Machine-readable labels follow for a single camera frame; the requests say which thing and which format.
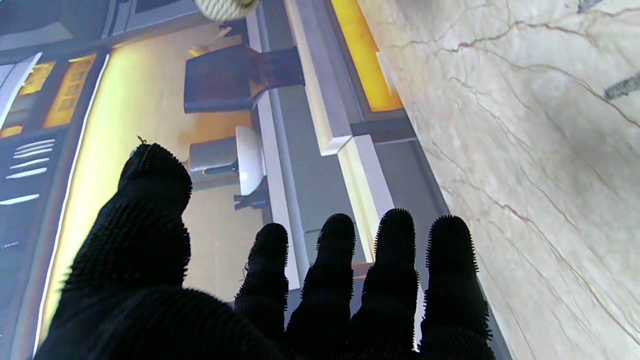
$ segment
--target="beige marble surface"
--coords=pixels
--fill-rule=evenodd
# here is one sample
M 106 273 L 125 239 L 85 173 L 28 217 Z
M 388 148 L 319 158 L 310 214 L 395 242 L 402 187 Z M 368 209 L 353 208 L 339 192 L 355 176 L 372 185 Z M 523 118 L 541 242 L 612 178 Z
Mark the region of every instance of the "beige marble surface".
M 359 0 L 515 359 L 640 359 L 640 1 Z

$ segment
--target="yellow light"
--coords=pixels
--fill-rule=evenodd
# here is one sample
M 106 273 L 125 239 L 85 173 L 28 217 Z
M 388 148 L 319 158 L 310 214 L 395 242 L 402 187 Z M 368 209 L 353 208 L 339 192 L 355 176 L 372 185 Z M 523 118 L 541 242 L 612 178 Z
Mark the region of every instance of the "yellow light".
M 332 0 L 331 2 L 371 111 L 401 109 L 403 104 L 400 96 L 387 86 L 376 55 L 378 46 L 371 35 L 358 1 Z

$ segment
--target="hand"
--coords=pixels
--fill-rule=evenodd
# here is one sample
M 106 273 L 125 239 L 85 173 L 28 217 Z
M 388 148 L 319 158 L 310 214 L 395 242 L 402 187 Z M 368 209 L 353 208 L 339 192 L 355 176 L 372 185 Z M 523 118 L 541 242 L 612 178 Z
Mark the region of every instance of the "hand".
M 409 212 L 393 209 L 382 218 L 376 262 L 367 273 L 362 306 L 353 317 L 349 309 L 355 249 L 351 219 L 337 214 L 324 224 L 302 301 L 285 330 L 287 244 L 282 226 L 269 224 L 260 230 L 234 308 L 275 342 L 285 357 L 494 358 L 486 344 L 488 306 L 477 283 L 471 236 L 462 219 L 442 217 L 431 228 L 426 255 L 428 307 L 419 354 L 412 350 L 418 274 Z

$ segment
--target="wall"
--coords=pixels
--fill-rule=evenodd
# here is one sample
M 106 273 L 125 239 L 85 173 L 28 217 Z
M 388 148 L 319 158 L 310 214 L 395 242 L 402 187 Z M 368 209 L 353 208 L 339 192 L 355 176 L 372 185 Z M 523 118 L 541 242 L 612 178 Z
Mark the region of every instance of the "wall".
M 639 359 L 638 2 L 359 3 L 512 356 Z
M 194 141 L 234 136 L 250 125 L 250 114 L 185 114 L 184 67 L 189 47 L 209 44 L 214 24 L 178 31 L 113 51 L 88 117 L 50 283 L 59 288 L 99 208 L 112 196 L 122 165 L 140 141 L 157 142 L 186 159 Z M 217 46 L 233 44 L 221 39 Z M 238 185 L 195 192 L 183 216 L 191 233 L 192 260 L 186 284 L 232 300 L 255 233 L 258 210 L 234 211 Z M 45 321 L 57 303 L 56 288 L 46 303 Z

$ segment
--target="light strip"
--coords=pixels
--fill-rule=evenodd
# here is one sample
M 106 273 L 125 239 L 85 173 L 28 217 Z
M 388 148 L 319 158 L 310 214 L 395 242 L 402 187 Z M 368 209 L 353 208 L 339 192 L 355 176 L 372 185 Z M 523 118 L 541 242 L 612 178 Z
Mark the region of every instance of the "light strip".
M 42 312 L 44 311 L 44 303 L 47 298 L 47 289 L 49 288 L 49 279 L 51 278 L 51 270 L 53 269 L 53 263 L 56 258 L 56 250 L 58 249 L 58 241 L 60 239 L 60 232 L 62 230 L 62 222 L 65 217 L 65 210 L 67 208 L 67 200 L 69 198 L 69 193 L 71 191 L 71 180 L 74 175 L 74 170 L 76 169 L 76 162 L 78 160 L 78 154 L 80 153 L 80 147 L 82 146 L 82 140 L 84 136 L 84 129 L 86 127 L 86 121 L 89 118 L 89 113 L 91 112 L 91 107 L 93 105 L 93 100 L 95 98 L 95 94 L 98 92 L 98 86 L 100 85 L 100 80 L 102 79 L 102 74 L 104 73 L 104 69 L 107 67 L 107 62 L 109 61 L 109 54 L 104 59 L 104 64 L 102 64 L 102 70 L 100 70 L 100 74 L 98 75 L 98 80 L 95 82 L 95 88 L 93 88 L 93 94 L 91 95 L 91 100 L 89 101 L 89 107 L 86 110 L 86 114 L 84 114 L 84 120 L 82 123 L 82 129 L 80 130 L 80 139 L 78 139 L 78 146 L 76 148 L 76 154 L 74 155 L 74 161 L 71 163 L 71 172 L 69 173 L 69 180 L 67 181 L 67 193 L 65 194 L 65 200 L 62 202 L 62 210 L 60 211 L 60 219 L 58 220 L 58 230 L 56 231 L 56 239 L 53 242 L 53 252 L 51 253 L 51 260 L 49 260 L 49 269 L 47 270 L 47 277 L 44 282 L 44 289 L 42 290 L 42 298 L 40 299 L 40 309 L 38 311 L 38 324 L 36 325 L 36 338 L 35 343 L 33 344 L 33 356 L 36 355 L 36 350 L 38 350 L 38 344 L 40 342 L 40 328 L 42 327 Z
M 37 163 L 43 163 L 45 161 L 49 161 L 49 158 L 44 158 L 44 159 L 36 159 L 36 160 L 31 160 L 31 161 L 27 161 L 25 163 L 19 163 L 18 165 L 14 165 L 11 168 L 20 168 L 20 167 L 28 167 L 29 165 L 33 165 L 33 164 L 37 164 Z
M 32 148 L 29 148 L 29 149 L 24 149 L 24 150 L 16 151 L 16 152 L 14 152 L 13 154 L 14 154 L 14 155 L 24 154 L 25 152 L 29 152 L 29 151 L 33 151 L 33 150 L 38 150 L 38 149 L 46 149 L 46 148 L 48 148 L 48 147 L 53 147 L 53 144 L 52 144 L 52 143 L 48 143 L 48 144 L 45 144 L 45 145 L 34 146 L 34 147 L 32 147 Z
M 33 195 L 27 195 L 27 196 L 21 196 L 21 197 L 14 197 L 13 199 L 0 201 L 0 205 L 20 204 L 21 202 L 37 199 L 39 197 L 40 197 L 40 194 L 33 194 Z
M 19 172 L 17 174 L 6 176 L 5 179 L 20 179 L 21 177 L 27 177 L 27 176 L 42 174 L 43 172 L 46 172 L 46 171 L 47 171 L 47 168 L 45 168 L 45 167 L 35 168 L 33 170 L 23 171 L 23 172 Z
M 18 150 L 24 149 L 24 148 L 29 147 L 29 146 L 40 145 L 41 143 L 50 143 L 50 142 L 56 142 L 56 139 L 48 139 L 48 140 L 42 140 L 42 141 L 39 141 L 39 142 L 28 143 L 26 145 L 16 147 L 15 150 L 18 151 Z
M 36 154 L 41 154 L 43 152 L 49 152 L 52 151 L 53 149 L 49 148 L 49 149 L 42 149 L 42 150 L 36 150 L 36 151 L 32 151 L 32 152 L 27 152 L 26 154 L 20 154 L 20 155 L 13 155 L 14 159 L 20 159 L 20 158 L 26 158 L 27 156 L 31 156 L 31 155 L 36 155 Z

